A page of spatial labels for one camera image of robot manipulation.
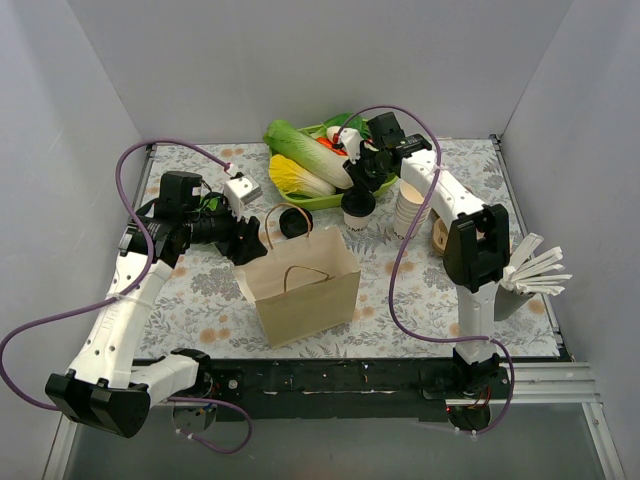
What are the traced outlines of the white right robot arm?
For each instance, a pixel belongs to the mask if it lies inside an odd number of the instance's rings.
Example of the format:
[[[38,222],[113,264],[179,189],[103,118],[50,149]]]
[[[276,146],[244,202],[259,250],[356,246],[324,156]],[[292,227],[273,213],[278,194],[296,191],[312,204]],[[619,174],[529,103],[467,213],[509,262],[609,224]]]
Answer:
[[[395,174],[423,198],[448,233],[443,266],[456,287],[459,335],[452,339],[449,385],[464,397],[484,391],[499,372],[494,340],[495,299],[510,259],[509,215],[504,206],[474,196],[442,164],[441,147],[429,128],[407,135],[386,107],[368,120],[368,138],[342,124],[330,134],[347,155],[344,168],[353,195],[370,195],[384,177]]]

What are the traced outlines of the white paper coffee cup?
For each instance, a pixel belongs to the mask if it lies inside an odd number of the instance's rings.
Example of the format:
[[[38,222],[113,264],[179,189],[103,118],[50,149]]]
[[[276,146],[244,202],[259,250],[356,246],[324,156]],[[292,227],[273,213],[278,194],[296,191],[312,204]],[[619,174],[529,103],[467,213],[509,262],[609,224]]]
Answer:
[[[349,230],[362,231],[367,228],[370,223],[372,215],[366,216],[354,216],[347,212],[343,213],[344,223]]]

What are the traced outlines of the stack of white paper cups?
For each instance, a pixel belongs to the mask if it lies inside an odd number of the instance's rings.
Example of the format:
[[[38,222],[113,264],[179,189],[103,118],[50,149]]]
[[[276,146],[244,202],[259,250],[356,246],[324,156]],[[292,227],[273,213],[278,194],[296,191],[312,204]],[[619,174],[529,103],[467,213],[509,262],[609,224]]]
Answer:
[[[406,181],[400,180],[399,184],[392,227],[394,234],[399,239],[405,239],[410,232],[412,222],[422,207],[424,197]],[[417,235],[429,214],[430,208],[426,207],[417,220],[414,229],[410,232],[411,238]]]

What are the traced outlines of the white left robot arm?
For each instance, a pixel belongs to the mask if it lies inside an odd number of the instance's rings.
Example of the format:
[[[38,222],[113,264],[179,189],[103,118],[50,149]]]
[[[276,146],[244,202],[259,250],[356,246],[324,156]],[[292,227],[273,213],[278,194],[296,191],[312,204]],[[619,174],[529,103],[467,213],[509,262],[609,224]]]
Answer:
[[[199,174],[162,175],[157,197],[137,209],[122,238],[109,305],[67,372],[46,383],[47,396],[67,418],[130,438],[156,404],[174,394],[200,400],[211,392],[210,358],[203,352],[179,348],[141,367],[134,354],[162,287],[191,245],[213,244],[235,265],[266,254],[259,220],[242,215],[260,194],[259,184],[243,174],[221,192]]]

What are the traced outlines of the black plastic cup lid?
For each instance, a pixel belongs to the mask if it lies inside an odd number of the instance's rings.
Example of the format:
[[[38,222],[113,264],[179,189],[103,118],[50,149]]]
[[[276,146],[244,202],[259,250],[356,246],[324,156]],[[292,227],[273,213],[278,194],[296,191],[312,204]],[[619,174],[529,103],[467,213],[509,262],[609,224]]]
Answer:
[[[349,193],[350,190],[342,195],[341,208],[343,212],[354,216],[366,216],[374,211],[376,199],[374,201],[354,201]]]

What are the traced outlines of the brown paper takeout bag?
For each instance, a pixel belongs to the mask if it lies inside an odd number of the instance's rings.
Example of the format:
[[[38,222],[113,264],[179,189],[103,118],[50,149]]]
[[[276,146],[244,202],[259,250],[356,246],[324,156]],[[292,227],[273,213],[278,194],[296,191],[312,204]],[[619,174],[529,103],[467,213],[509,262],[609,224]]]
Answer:
[[[265,256],[233,268],[272,348],[353,319],[361,277],[358,258],[338,227],[316,229],[308,215],[303,218],[301,236],[268,240]]]

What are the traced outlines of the brown pulp cup carrier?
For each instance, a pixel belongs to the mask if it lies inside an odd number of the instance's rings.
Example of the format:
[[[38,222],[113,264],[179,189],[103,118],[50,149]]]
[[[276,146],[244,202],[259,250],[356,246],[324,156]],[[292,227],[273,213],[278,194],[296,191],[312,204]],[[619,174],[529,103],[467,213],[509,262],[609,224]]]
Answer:
[[[448,241],[448,229],[441,217],[437,217],[433,223],[431,244],[436,254],[443,256]]]

